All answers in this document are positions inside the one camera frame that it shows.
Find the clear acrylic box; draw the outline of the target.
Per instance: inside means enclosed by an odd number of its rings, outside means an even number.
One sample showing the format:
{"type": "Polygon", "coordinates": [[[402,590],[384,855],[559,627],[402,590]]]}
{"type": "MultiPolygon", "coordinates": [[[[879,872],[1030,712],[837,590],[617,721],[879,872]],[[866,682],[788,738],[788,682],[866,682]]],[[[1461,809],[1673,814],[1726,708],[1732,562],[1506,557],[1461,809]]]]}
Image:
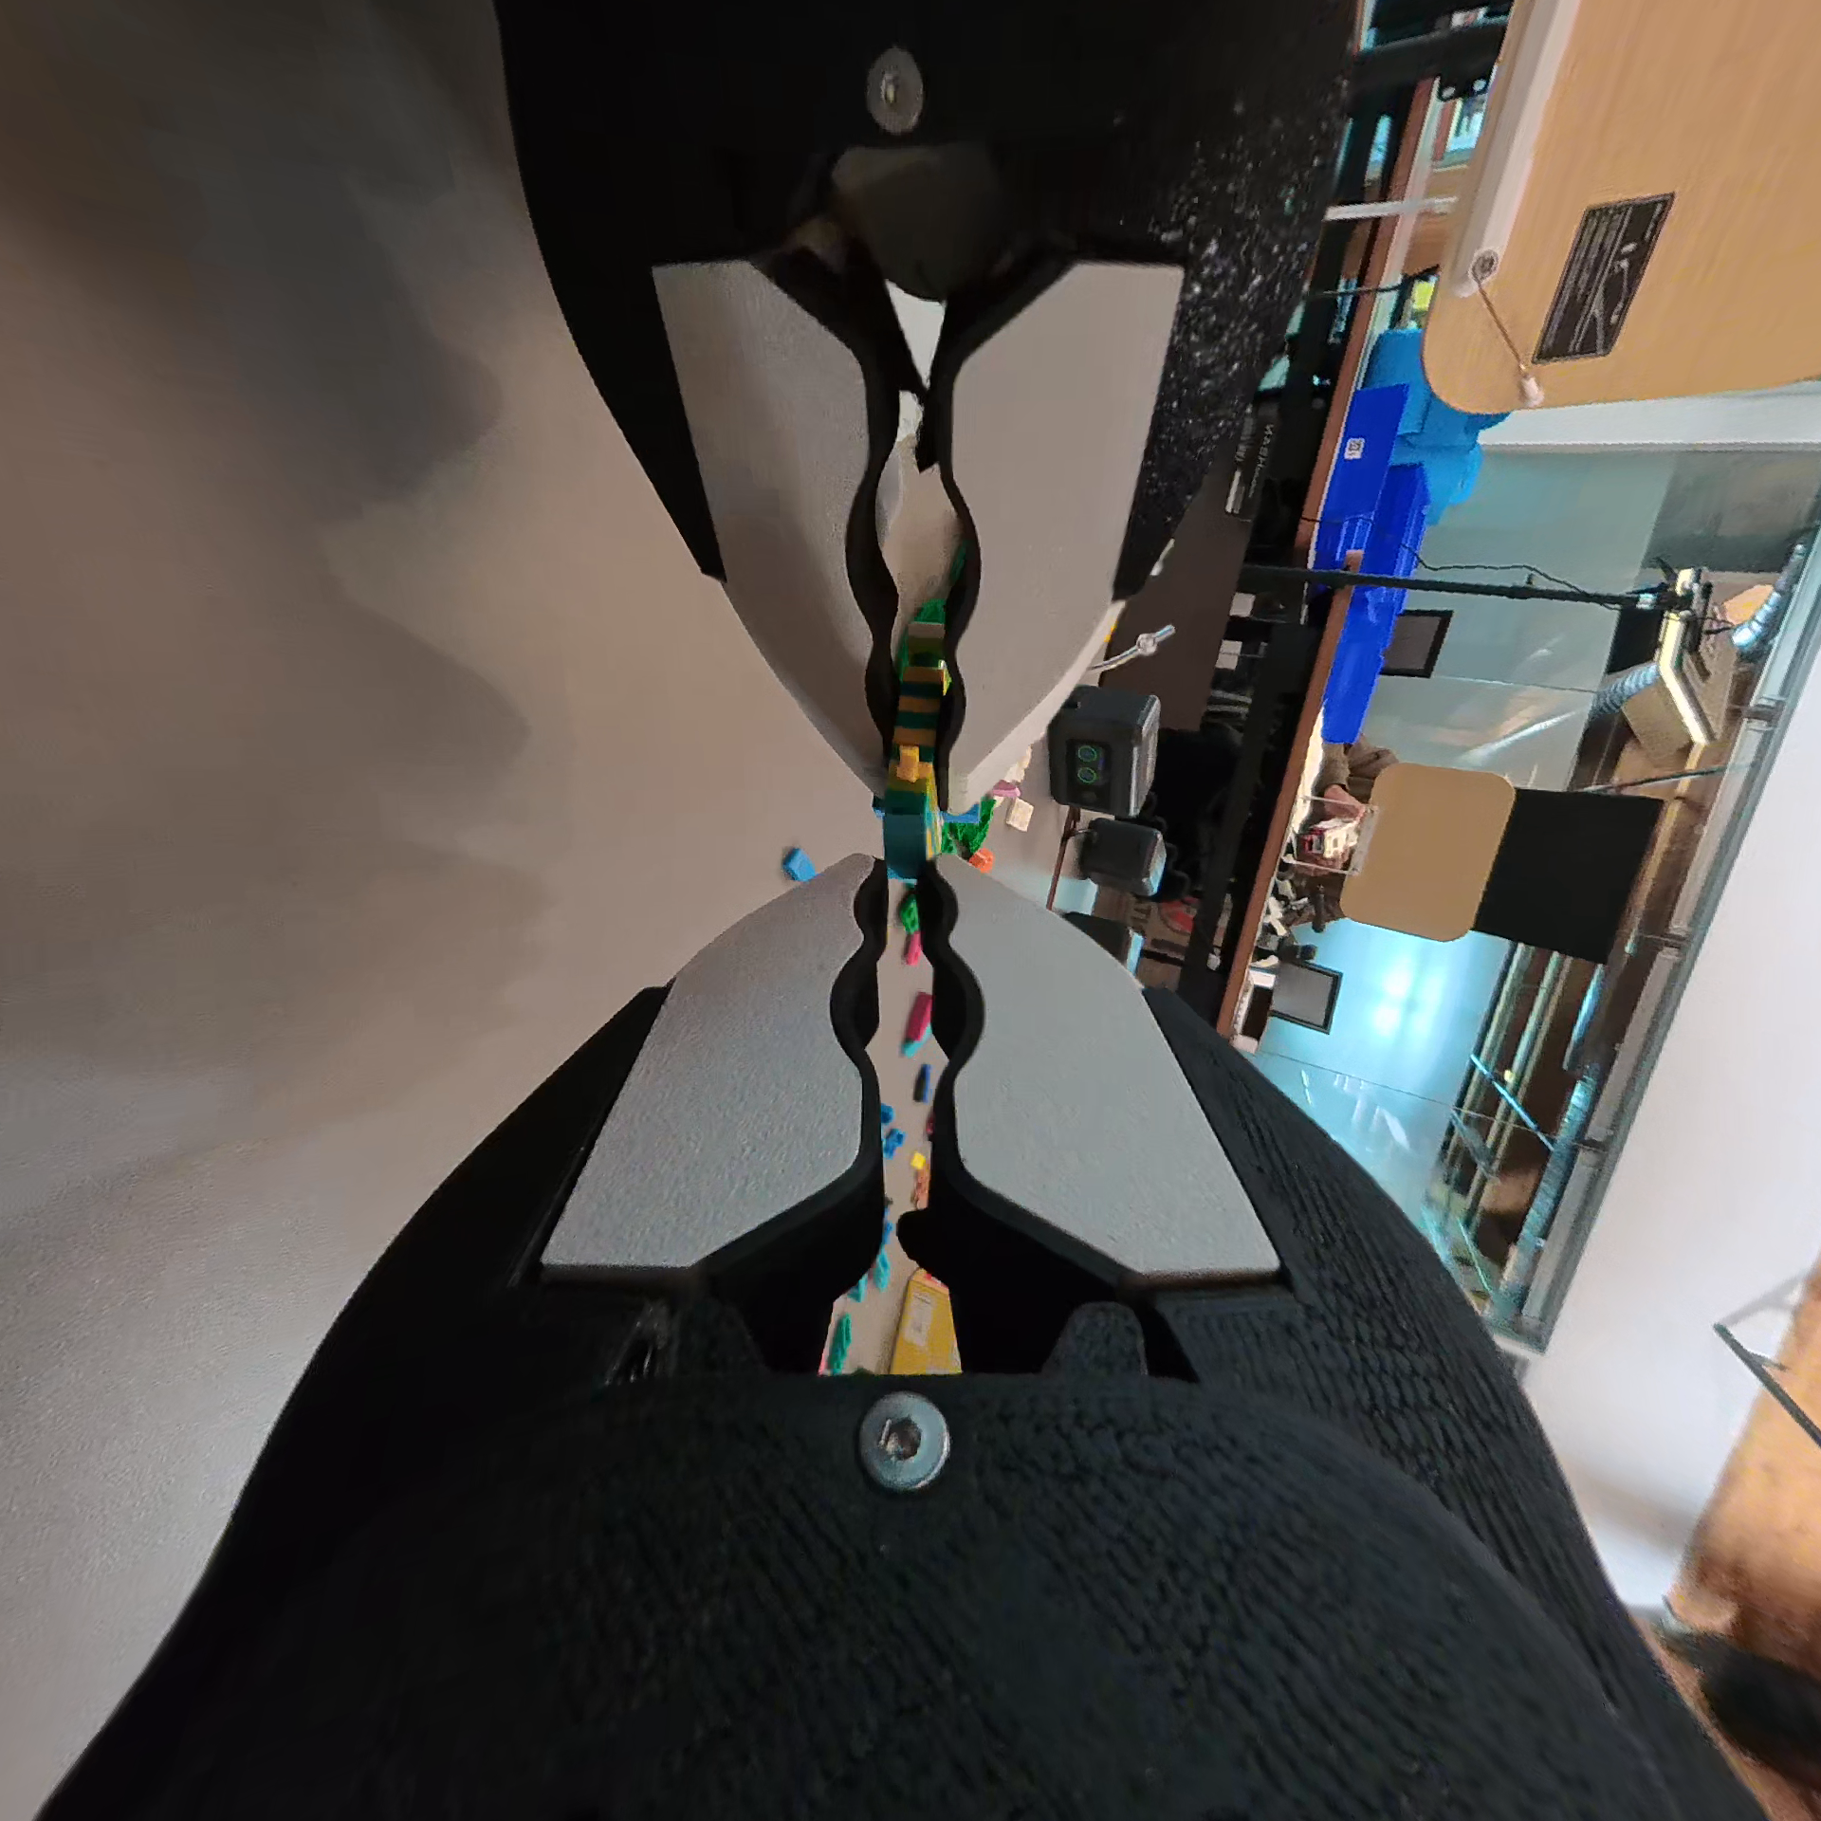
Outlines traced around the clear acrylic box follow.
{"type": "Polygon", "coordinates": [[[1283,830],[1283,870],[1351,880],[1367,870],[1378,809],[1308,793],[1283,830]]]}

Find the wooden panel black label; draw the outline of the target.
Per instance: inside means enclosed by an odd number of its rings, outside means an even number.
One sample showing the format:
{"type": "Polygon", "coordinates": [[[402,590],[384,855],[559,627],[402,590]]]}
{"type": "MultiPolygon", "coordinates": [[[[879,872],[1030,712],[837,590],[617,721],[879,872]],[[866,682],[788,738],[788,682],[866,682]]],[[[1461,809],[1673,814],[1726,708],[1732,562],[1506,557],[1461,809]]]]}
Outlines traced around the wooden panel black label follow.
{"type": "Polygon", "coordinates": [[[1422,373],[1457,414],[1821,373],[1821,5],[1513,5],[1422,373]]]}

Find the black power box green display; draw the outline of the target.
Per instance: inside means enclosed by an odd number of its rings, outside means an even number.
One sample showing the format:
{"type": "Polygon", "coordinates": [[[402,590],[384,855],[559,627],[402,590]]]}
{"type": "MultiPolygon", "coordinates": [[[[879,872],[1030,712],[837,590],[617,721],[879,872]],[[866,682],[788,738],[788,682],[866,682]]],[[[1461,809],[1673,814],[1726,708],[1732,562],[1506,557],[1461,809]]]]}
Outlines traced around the black power box green display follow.
{"type": "Polygon", "coordinates": [[[1158,775],[1160,704],[1077,682],[1044,727],[1051,803],[1139,818],[1158,775]]]}

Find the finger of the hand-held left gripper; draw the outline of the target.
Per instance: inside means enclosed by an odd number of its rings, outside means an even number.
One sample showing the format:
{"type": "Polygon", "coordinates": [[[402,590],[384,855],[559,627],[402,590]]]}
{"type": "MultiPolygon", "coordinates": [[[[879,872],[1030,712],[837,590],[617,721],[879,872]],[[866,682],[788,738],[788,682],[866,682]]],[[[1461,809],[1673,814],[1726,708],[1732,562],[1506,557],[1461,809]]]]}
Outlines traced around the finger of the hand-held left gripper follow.
{"type": "Polygon", "coordinates": [[[844,771],[886,793],[895,580],[879,482],[915,365],[873,260],[661,264],[661,322],[731,615],[844,771]]]}
{"type": "Polygon", "coordinates": [[[948,296],[929,440],[963,564],[944,809],[977,809],[1111,627],[1183,264],[1030,260],[948,296]]]}

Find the yellow toy box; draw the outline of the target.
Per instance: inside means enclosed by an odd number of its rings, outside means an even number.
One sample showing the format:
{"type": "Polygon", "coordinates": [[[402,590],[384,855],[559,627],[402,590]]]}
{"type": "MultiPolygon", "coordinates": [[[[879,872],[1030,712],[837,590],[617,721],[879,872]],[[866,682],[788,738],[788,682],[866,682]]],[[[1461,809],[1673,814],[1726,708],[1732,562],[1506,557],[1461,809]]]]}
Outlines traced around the yellow toy box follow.
{"type": "Polygon", "coordinates": [[[893,1377],[956,1377],[960,1369],[960,1331],[956,1331],[956,1296],[932,1274],[912,1274],[904,1306],[895,1306],[895,1336],[893,1336],[893,1377]]]}

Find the grey desk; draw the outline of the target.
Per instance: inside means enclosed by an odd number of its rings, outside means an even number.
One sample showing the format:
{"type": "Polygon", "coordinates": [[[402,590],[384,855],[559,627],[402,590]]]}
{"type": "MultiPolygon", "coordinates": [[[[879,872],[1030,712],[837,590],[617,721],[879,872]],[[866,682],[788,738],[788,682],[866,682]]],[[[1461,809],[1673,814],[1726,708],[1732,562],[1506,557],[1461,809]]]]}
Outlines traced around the grey desk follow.
{"type": "Polygon", "coordinates": [[[866,787],[577,365],[493,5],[7,5],[7,1817],[391,1233],[788,849],[866,787]]]}

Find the blue bin white label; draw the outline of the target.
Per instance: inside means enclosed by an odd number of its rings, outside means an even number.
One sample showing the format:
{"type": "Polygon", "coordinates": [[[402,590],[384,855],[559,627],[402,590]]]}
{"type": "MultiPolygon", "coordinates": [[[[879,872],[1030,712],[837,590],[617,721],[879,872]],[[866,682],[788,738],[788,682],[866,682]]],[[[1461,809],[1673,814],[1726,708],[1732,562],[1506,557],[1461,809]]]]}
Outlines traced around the blue bin white label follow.
{"type": "Polygon", "coordinates": [[[1308,564],[1409,570],[1425,535],[1425,468],[1403,453],[1409,383],[1378,383],[1347,398],[1329,484],[1317,506],[1308,564]]]}

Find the black stand pole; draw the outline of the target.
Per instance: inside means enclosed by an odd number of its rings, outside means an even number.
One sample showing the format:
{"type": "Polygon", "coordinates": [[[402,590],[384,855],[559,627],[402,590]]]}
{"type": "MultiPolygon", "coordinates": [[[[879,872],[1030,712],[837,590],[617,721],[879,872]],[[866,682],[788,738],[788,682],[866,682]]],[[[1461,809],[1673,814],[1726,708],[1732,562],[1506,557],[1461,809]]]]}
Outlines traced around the black stand pole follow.
{"type": "Polygon", "coordinates": [[[1691,610],[1700,590],[1651,584],[1651,590],[1581,590],[1581,584],[1473,584],[1473,580],[1387,580],[1387,570],[1308,570],[1308,564],[1243,564],[1239,590],[1283,600],[1283,590],[1403,590],[1403,600],[1492,600],[1492,603],[1584,603],[1584,610],[1691,610]]]}

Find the black charger box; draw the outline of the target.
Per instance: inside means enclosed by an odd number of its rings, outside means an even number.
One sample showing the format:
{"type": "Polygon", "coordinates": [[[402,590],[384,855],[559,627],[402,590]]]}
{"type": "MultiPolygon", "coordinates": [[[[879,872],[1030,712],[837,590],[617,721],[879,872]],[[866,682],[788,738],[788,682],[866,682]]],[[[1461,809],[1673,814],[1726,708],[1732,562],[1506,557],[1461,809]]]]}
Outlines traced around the black charger box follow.
{"type": "Polygon", "coordinates": [[[1097,818],[1080,830],[1077,870],[1105,895],[1158,898],[1172,870],[1172,843],[1160,827],[1145,818],[1097,818]]]}

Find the scatter of small mixed bricks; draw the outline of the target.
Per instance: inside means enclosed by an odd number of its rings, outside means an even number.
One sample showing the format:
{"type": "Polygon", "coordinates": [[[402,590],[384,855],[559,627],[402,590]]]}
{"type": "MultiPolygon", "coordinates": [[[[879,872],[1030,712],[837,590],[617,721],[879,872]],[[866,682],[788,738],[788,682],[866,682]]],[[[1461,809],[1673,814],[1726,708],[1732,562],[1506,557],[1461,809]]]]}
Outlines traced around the scatter of small mixed bricks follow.
{"type": "Polygon", "coordinates": [[[915,895],[886,886],[886,953],[879,953],[879,1034],[866,1038],[879,1086],[879,1246],[866,1274],[830,1306],[826,1377],[886,1377],[895,1306],[921,1266],[904,1246],[904,1218],[929,1204],[932,1180],[932,1086],[948,1073],[932,1048],[932,966],[921,953],[915,895]]]}

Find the black case white print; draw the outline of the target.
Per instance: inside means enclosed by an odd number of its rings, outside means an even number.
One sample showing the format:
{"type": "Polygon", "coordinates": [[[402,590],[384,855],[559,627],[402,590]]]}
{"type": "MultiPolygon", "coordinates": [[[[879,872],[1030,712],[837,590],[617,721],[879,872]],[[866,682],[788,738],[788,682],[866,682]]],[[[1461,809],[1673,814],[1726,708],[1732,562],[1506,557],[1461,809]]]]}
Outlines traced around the black case white print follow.
{"type": "Polygon", "coordinates": [[[1342,357],[1323,350],[1247,398],[1243,432],[1216,443],[1160,562],[1122,610],[1122,632],[1132,643],[1172,627],[1148,659],[1122,673],[1139,697],[1158,697],[1160,727],[1202,727],[1243,564],[1308,546],[1333,371],[1342,357]]]}

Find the silver flexible duct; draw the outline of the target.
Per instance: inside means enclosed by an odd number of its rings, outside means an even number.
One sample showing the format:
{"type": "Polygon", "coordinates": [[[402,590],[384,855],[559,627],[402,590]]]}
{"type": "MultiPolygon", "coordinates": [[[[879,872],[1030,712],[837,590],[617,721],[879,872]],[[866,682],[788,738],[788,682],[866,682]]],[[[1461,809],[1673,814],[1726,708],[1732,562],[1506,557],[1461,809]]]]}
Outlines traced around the silver flexible duct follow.
{"type": "Polygon", "coordinates": [[[1651,615],[1637,615],[1651,627],[1651,659],[1600,682],[1596,721],[1624,721],[1651,758],[1721,743],[1750,697],[1771,679],[1801,564],[1807,546],[1799,544],[1780,580],[1686,564],[1673,584],[1651,590],[1651,615]]]}

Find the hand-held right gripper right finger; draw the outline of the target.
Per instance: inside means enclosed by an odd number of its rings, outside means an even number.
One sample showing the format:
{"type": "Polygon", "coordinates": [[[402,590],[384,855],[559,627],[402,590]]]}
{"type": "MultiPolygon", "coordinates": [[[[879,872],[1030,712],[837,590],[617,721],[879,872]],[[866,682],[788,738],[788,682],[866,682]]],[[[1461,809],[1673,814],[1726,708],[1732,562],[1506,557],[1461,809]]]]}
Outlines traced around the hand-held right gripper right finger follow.
{"type": "Polygon", "coordinates": [[[932,966],[929,1204],[904,1248],[948,1287],[963,1370],[1038,1370],[1090,1306],[1158,1370],[1172,1293],[1270,1293],[1280,1248],[1124,966],[944,855],[915,880],[932,966]]]}

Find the multicoloured striped brick model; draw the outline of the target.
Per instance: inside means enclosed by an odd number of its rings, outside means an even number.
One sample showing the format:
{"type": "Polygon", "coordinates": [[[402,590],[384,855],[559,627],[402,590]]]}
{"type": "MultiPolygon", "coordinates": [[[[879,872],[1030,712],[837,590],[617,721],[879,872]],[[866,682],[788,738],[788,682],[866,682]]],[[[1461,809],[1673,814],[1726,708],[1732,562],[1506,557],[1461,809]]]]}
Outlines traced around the multicoloured striped brick model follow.
{"type": "Polygon", "coordinates": [[[886,787],[879,809],[912,809],[912,787],[932,809],[932,730],[944,704],[956,697],[948,673],[948,600],[963,580],[972,544],[948,562],[948,580],[915,603],[915,615],[895,632],[895,708],[886,738],[886,787]]]}

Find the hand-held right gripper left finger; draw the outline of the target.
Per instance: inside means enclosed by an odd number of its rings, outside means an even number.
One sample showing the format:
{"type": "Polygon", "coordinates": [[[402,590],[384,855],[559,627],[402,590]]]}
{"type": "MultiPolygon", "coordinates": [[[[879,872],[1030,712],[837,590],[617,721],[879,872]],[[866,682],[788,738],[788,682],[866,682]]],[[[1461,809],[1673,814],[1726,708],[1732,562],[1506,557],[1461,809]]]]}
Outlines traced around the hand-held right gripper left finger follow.
{"type": "Polygon", "coordinates": [[[886,1238],[886,860],[844,855],[663,993],[538,1258],[540,1280],[728,1306],[766,1370],[821,1370],[886,1238]]]}

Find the blue plastic bin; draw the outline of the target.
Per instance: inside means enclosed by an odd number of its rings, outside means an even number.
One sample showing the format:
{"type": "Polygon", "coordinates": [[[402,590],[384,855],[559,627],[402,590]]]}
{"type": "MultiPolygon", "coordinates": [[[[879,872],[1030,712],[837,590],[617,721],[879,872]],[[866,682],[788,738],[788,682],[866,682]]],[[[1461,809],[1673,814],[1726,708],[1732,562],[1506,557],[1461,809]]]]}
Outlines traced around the blue plastic bin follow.
{"type": "Polygon", "coordinates": [[[1351,584],[1323,692],[1323,743],[1351,743],[1397,632],[1409,590],[1351,584]]]}

